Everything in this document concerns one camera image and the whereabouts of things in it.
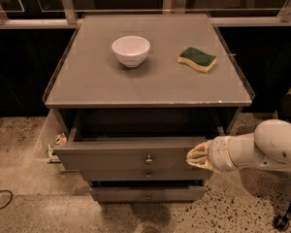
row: terrazzo floor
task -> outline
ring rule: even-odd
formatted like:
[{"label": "terrazzo floor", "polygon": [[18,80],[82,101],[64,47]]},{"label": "terrazzo floor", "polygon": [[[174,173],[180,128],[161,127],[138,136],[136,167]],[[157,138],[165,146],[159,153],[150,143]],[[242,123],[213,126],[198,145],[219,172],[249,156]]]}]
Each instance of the terrazzo floor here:
[{"label": "terrazzo floor", "polygon": [[[232,135],[254,130],[262,117],[240,114]],[[103,204],[78,172],[48,164],[37,143],[45,117],[0,117],[0,189],[13,194],[0,211],[1,232],[138,233],[277,232],[272,221],[291,199],[291,175],[258,170],[214,173],[194,203]],[[0,194],[0,205],[8,194]],[[291,224],[286,232],[291,232]]]}]

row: sponge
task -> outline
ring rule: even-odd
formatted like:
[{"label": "sponge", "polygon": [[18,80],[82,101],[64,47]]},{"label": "sponge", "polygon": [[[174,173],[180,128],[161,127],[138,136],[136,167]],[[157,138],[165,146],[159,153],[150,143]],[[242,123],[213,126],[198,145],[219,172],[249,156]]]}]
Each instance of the sponge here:
[{"label": "sponge", "polygon": [[178,63],[184,63],[197,71],[206,73],[215,64],[216,56],[203,51],[188,48],[179,57]]}]

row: white robotic arm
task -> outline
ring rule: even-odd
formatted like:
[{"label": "white robotic arm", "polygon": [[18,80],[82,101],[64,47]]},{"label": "white robotic arm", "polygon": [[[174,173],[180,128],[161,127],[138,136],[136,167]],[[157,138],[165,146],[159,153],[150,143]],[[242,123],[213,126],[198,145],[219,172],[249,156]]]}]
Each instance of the white robotic arm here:
[{"label": "white robotic arm", "polygon": [[219,172],[243,168],[291,172],[291,124],[266,120],[254,133],[218,136],[198,145],[186,157],[190,165]]}]

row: white bowl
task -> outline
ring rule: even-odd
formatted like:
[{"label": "white bowl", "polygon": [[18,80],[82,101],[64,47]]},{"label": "white bowl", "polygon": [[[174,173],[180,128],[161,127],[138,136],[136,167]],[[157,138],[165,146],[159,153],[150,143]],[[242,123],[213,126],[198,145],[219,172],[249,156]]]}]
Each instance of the white bowl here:
[{"label": "white bowl", "polygon": [[139,36],[125,36],[113,42],[113,52],[120,63],[137,67],[148,55],[149,41]]}]

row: drawer handle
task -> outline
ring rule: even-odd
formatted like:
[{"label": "drawer handle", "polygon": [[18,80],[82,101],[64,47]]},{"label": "drawer handle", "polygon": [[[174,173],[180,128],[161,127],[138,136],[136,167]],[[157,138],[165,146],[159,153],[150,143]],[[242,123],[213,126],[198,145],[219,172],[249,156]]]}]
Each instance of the drawer handle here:
[{"label": "drawer handle", "polygon": [[145,164],[146,165],[152,165],[152,163],[153,163],[152,157],[151,157],[151,155],[148,155],[146,157]]}]

